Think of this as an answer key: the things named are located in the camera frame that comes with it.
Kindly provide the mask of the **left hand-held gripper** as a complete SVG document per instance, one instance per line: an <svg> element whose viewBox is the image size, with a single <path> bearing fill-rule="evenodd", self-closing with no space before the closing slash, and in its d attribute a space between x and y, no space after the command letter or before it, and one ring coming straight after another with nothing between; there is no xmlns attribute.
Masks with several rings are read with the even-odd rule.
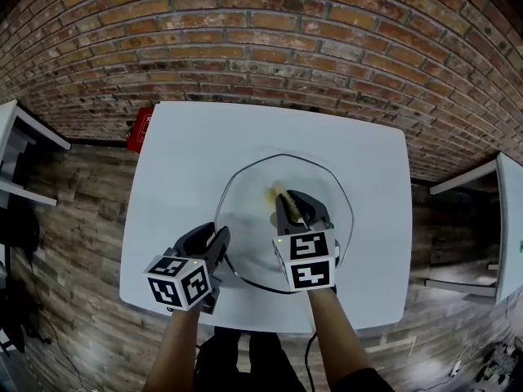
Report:
<svg viewBox="0 0 523 392"><path fill-rule="evenodd" d="M212 222L182 235L144 271L154 300L168 311L188 311L201 304L205 314L213 314L221 280L213 276L230 243L227 226L216 230ZM191 256L202 256L204 259Z"/></svg>

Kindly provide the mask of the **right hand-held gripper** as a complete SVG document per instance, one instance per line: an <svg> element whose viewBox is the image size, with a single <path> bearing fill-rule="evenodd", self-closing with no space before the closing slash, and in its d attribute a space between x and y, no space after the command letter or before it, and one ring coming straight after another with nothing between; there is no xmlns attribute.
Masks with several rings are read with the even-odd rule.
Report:
<svg viewBox="0 0 523 392"><path fill-rule="evenodd" d="M304 224L292 218L292 208L283 194L275 200L271 224L277 235L272 243L280 268L291 292L334 286L334 270L339 262L339 242L327 207L318 199L289 190Z"/></svg>

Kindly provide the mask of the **yellow sponge brush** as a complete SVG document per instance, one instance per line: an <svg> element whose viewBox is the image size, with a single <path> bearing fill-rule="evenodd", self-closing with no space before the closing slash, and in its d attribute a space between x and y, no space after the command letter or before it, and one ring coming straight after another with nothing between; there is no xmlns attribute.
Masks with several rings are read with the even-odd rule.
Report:
<svg viewBox="0 0 523 392"><path fill-rule="evenodd" d="M287 190L283 183L279 182L278 180L273 182L272 185L269 187L266 187L264 189L264 199L266 200L266 203L268 207L271 210L271 214L269 217L270 224L277 228L276 225L276 217L275 217L275 200L279 194L283 194L284 197L288 200L291 208L292 208L292 218L299 222L304 224L302 218L300 217L299 213L297 212L297 209L295 205L293 204L293 200L290 198L288 194L289 190Z"/></svg>

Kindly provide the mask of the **round glass plate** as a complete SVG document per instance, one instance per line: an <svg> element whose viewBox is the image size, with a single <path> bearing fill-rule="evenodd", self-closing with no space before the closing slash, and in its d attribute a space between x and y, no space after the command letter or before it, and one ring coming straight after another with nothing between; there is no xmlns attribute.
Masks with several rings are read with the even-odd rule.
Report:
<svg viewBox="0 0 523 392"><path fill-rule="evenodd" d="M215 222L227 226L231 241L226 264L232 273L267 292L291 295L272 243L277 235L270 224L271 210L264 189L279 181L287 190L297 190L321 201L328 210L339 242L341 267L351 243L354 213L339 179L327 167L292 154L274 154L240 168L232 175L217 205Z"/></svg>

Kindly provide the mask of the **person's left forearm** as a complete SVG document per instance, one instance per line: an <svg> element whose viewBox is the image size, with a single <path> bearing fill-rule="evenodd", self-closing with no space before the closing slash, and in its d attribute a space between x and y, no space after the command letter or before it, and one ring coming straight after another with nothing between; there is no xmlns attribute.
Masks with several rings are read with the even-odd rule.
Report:
<svg viewBox="0 0 523 392"><path fill-rule="evenodd" d="M191 392L201 306L174 310L142 392Z"/></svg>

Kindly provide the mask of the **person's right forearm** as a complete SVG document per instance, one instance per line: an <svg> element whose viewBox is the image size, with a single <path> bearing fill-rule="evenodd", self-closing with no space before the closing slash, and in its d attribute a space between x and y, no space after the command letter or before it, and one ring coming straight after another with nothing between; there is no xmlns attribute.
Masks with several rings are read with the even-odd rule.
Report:
<svg viewBox="0 0 523 392"><path fill-rule="evenodd" d="M334 290L310 290L307 295L330 391L395 392L372 367Z"/></svg>

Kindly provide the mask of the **red fire extinguisher box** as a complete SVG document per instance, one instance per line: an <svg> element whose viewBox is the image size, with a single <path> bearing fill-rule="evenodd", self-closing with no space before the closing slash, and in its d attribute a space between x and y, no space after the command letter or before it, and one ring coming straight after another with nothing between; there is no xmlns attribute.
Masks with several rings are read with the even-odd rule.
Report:
<svg viewBox="0 0 523 392"><path fill-rule="evenodd" d="M127 122L127 149L140 153L145 140L147 129L154 112L153 108L141 108L134 121Z"/></svg>

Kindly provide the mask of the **person's black trousers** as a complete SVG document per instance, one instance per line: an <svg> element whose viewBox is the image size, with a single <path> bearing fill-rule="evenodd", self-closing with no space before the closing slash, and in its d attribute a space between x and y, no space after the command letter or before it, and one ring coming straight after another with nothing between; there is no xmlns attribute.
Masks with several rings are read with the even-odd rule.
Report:
<svg viewBox="0 0 523 392"><path fill-rule="evenodd" d="M242 332L215 327L214 335L199 348L193 392L306 392L273 332L251 332L250 371L238 367Z"/></svg>

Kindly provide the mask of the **white side table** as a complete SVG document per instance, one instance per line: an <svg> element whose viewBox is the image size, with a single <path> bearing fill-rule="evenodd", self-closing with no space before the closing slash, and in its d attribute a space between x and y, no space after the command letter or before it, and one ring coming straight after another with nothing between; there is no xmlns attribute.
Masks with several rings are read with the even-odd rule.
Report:
<svg viewBox="0 0 523 392"><path fill-rule="evenodd" d="M31 192L23 185L18 185L13 181L19 156L26 151L29 145L37 143L30 131L16 126L16 121L22 122L31 131L47 138L62 149L70 150L72 146L50 127L34 118L18 100L11 100L0 105L0 193L12 194L55 207L56 199Z"/></svg>
<svg viewBox="0 0 523 392"><path fill-rule="evenodd" d="M482 305L497 305L523 287L523 253L520 253L520 242L523 240L523 166L500 153L479 167L432 186L429 193L441 194L493 172L498 180L501 226L496 283L486 286L426 278L423 280L424 287L459 292L465 295L467 301Z"/></svg>

